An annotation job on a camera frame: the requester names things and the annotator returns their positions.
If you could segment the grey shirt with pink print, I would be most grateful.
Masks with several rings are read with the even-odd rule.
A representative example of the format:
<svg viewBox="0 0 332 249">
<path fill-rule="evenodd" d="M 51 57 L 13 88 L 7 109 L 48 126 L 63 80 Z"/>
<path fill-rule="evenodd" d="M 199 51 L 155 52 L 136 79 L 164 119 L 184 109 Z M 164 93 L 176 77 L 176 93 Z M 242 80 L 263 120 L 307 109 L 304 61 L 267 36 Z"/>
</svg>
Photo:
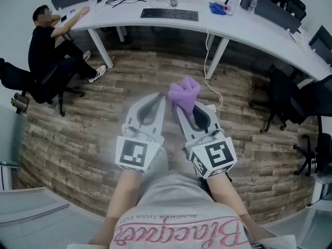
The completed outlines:
<svg viewBox="0 0 332 249">
<path fill-rule="evenodd" d="M 162 149 L 142 176 L 137 205 L 118 220 L 105 217 L 86 248 L 297 249 L 293 235 L 266 234 L 254 241 L 237 213 L 213 200 L 209 186 L 203 189 L 197 177 L 171 171 Z"/>
</svg>

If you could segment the person's left forearm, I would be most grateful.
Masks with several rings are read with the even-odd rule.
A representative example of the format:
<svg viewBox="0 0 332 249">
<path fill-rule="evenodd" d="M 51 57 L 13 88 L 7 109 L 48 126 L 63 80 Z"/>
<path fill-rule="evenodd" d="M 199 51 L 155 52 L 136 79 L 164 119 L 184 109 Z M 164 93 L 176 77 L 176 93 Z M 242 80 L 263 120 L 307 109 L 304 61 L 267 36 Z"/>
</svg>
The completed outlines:
<svg viewBox="0 0 332 249">
<path fill-rule="evenodd" d="M 110 200 L 106 219 L 118 220 L 137 205 L 142 176 L 140 172 L 123 170 Z"/>
</svg>

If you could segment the black keyboard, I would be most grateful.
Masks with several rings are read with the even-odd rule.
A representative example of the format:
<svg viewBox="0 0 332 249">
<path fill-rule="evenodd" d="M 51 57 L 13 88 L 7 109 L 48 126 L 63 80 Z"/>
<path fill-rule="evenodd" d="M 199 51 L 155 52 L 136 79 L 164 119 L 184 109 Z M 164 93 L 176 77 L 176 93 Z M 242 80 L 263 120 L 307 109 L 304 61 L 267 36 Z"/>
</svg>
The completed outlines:
<svg viewBox="0 0 332 249">
<path fill-rule="evenodd" d="M 141 13 L 141 18 L 199 21 L 197 11 L 165 8 L 144 8 Z"/>
</svg>

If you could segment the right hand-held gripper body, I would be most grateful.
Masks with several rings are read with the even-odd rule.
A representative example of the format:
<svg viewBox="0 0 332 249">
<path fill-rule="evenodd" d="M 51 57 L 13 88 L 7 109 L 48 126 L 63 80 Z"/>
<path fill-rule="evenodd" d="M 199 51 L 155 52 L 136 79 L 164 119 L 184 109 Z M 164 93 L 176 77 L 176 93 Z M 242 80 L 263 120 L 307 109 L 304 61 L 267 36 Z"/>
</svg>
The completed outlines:
<svg viewBox="0 0 332 249">
<path fill-rule="evenodd" d="M 238 162 L 233 142 L 222 128 L 186 142 L 184 151 L 203 179 L 226 173 Z"/>
</svg>

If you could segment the blue cloth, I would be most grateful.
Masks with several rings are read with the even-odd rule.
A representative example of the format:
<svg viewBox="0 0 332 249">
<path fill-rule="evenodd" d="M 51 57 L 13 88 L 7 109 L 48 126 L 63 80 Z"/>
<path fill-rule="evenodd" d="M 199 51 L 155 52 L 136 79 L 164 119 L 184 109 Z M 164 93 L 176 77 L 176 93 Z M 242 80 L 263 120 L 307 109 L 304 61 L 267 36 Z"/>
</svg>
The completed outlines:
<svg viewBox="0 0 332 249">
<path fill-rule="evenodd" d="M 213 13 L 215 15 L 224 16 L 227 14 L 227 11 L 223 11 L 222 4 L 220 4 L 220 3 L 210 3 L 209 8 L 211 10 L 211 13 Z"/>
</svg>

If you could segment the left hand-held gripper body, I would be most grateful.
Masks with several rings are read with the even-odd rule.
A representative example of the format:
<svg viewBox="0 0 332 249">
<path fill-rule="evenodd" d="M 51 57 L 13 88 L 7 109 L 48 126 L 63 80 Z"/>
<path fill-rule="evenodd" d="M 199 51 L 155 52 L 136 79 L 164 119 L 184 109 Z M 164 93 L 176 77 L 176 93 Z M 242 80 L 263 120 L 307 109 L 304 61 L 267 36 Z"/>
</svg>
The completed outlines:
<svg viewBox="0 0 332 249">
<path fill-rule="evenodd" d="M 146 173 L 159 153 L 164 138 L 129 124 L 117 137 L 115 164 L 125 170 Z"/>
</svg>

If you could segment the purple cloth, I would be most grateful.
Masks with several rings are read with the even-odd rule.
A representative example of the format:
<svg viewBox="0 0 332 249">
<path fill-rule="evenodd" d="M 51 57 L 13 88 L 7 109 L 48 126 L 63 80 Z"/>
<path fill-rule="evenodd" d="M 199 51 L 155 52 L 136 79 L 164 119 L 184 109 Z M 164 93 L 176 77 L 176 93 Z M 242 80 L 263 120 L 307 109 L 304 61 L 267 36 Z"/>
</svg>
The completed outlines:
<svg viewBox="0 0 332 249">
<path fill-rule="evenodd" d="M 185 77 L 179 85 L 170 84 L 168 98 L 172 102 L 173 119 L 176 123 L 178 123 L 178 118 L 175 107 L 180 106 L 188 116 L 191 116 L 200 91 L 200 84 L 191 77 Z"/>
</svg>

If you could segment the person's right forearm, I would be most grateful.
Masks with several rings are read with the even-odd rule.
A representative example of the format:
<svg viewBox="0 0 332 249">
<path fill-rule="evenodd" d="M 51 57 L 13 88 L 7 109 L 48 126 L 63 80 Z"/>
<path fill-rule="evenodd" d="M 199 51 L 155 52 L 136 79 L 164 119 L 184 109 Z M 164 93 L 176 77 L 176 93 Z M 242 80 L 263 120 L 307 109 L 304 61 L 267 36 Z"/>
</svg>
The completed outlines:
<svg viewBox="0 0 332 249">
<path fill-rule="evenodd" d="M 268 237 L 266 232 L 253 221 L 242 199 L 225 173 L 208 178 L 206 181 L 213 200 L 232 208 L 240 217 L 254 241 Z"/>
</svg>

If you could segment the clear water bottle blue lid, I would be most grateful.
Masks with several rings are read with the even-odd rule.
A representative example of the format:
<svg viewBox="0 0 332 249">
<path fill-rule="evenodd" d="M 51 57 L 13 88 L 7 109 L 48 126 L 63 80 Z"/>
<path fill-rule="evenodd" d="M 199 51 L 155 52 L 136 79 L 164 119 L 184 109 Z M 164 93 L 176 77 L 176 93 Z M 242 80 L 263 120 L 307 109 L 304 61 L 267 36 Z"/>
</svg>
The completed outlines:
<svg viewBox="0 0 332 249">
<path fill-rule="evenodd" d="M 233 14 L 235 13 L 235 11 L 237 9 L 238 1 L 239 0 L 226 0 L 227 15 L 233 16 Z"/>
</svg>

